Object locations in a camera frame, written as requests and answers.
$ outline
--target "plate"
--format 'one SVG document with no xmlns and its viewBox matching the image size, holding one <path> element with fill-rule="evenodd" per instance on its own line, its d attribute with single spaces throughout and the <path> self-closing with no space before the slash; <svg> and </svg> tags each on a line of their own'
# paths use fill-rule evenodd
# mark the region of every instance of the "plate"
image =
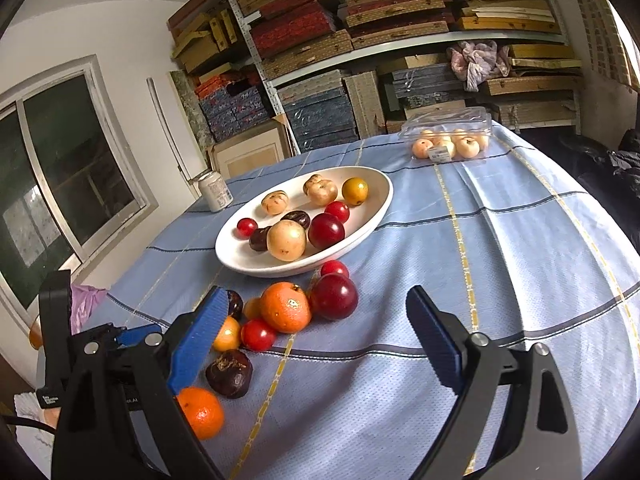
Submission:
<svg viewBox="0 0 640 480">
<path fill-rule="evenodd" d="M 258 227 L 267 227 L 274 225 L 290 211 L 306 211 L 311 219 L 323 212 L 324 207 L 312 204 L 302 192 L 302 185 L 316 173 L 335 182 L 338 187 L 336 200 L 342 200 L 340 189 L 348 178 L 360 177 L 369 185 L 369 196 L 363 204 L 351 208 L 351 215 L 344 223 L 344 240 L 324 251 L 318 251 L 311 243 L 307 243 L 304 254 L 295 262 L 281 262 L 268 251 L 257 253 L 249 247 L 248 240 L 236 236 L 236 224 L 241 218 L 253 218 L 258 222 Z M 279 189 L 284 190 L 289 196 L 289 207 L 279 215 L 269 216 L 262 210 L 260 202 L 267 193 Z M 313 270 L 328 260 L 340 258 L 367 238 L 380 224 L 391 204 L 393 194 L 394 188 L 388 176 L 374 168 L 344 166 L 297 176 L 261 193 L 227 220 L 216 239 L 216 256 L 225 267 L 259 278 L 285 278 Z"/>
</svg>

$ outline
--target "window frame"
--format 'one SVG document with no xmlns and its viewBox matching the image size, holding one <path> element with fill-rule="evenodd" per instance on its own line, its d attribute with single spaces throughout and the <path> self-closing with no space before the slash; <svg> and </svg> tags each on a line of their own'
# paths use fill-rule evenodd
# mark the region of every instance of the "window frame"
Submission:
<svg viewBox="0 0 640 480">
<path fill-rule="evenodd" d="M 102 133 L 116 165 L 133 195 L 133 201 L 109 219 L 84 244 L 80 244 L 78 238 L 74 235 L 50 190 L 31 140 L 29 125 L 24 111 L 24 101 L 28 98 L 79 75 L 84 75 Z M 61 234 L 66 238 L 74 252 L 60 269 L 68 269 L 75 274 L 83 270 L 87 265 L 94 264 L 101 253 L 110 249 L 108 247 L 110 241 L 123 233 L 124 230 L 132 227 L 132 224 L 141 221 L 158 204 L 149 186 L 144 181 L 142 172 L 132 156 L 129 144 L 116 118 L 96 56 L 83 57 L 53 67 L 0 94 L 0 118 L 7 117 L 13 111 L 18 115 L 22 141 L 36 182 L 42 192 L 42 197 L 49 207 L 49 211 Z M 10 305 L 14 313 L 27 326 L 30 326 L 38 315 L 38 298 L 34 298 L 31 304 L 25 308 L 18 301 L 2 272 L 0 272 L 0 301 Z M 23 323 L 20 323 L 20 325 L 24 329 L 25 325 Z"/>
</svg>

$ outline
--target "price label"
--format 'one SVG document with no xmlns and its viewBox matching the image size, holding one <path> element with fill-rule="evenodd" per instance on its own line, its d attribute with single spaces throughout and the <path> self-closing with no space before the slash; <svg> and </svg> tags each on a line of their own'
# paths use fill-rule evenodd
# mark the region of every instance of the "price label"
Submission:
<svg viewBox="0 0 640 480">
<path fill-rule="evenodd" d="M 446 146 L 433 146 L 428 149 L 429 158 L 436 163 L 450 162 L 451 155 Z"/>
</svg>

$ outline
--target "checkered tablecloth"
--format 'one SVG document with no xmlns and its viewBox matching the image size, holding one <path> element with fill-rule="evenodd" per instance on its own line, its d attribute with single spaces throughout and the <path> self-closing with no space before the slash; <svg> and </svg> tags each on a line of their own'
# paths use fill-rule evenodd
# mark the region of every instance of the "checkered tablecloth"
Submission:
<svg viewBox="0 0 640 480">
<path fill-rule="evenodd" d="M 441 309 L 503 346 L 550 346 L 576 415 L 583 473 L 638 402 L 640 258 L 603 208 L 559 166 L 494 127 L 484 160 L 434 165 L 398 136 L 305 153 L 230 181 L 234 202 L 202 201 L 167 227 L 111 289 L 90 325 L 167 327 L 213 285 L 248 299 L 271 282 L 223 268 L 214 244 L 243 203 L 297 174 L 359 164 L 384 171 L 384 219 L 342 258 L 360 291 L 347 320 L 313 322 L 249 352 L 249 393 L 223 400 L 226 425 L 204 443 L 228 478 L 409 478 L 454 403 L 406 320 L 422 285 Z M 310 274 L 292 281 L 305 285 Z M 487 460 L 506 389 L 476 453 Z M 143 446 L 148 437 L 141 436 Z M 153 456 L 152 447 L 147 450 Z"/>
</svg>

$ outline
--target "wall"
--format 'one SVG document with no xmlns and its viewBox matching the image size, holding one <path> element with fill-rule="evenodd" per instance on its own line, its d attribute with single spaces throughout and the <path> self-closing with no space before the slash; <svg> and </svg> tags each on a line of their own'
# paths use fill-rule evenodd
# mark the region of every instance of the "wall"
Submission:
<svg viewBox="0 0 640 480">
<path fill-rule="evenodd" d="M 569 42 L 582 60 L 585 89 L 580 100 L 582 134 L 616 149 L 622 135 L 636 125 L 638 95 L 591 69 L 587 33 L 578 0 L 556 0 Z"/>
<path fill-rule="evenodd" d="M 67 7 L 12 25 L 0 41 L 0 93 L 61 63 L 96 54 L 107 92 L 158 208 L 84 280 L 108 287 L 146 245 L 194 201 L 164 136 L 146 78 L 174 70 L 166 20 L 182 4 L 161 0 Z M 33 384 L 35 352 L 0 308 L 0 352 Z"/>
</svg>

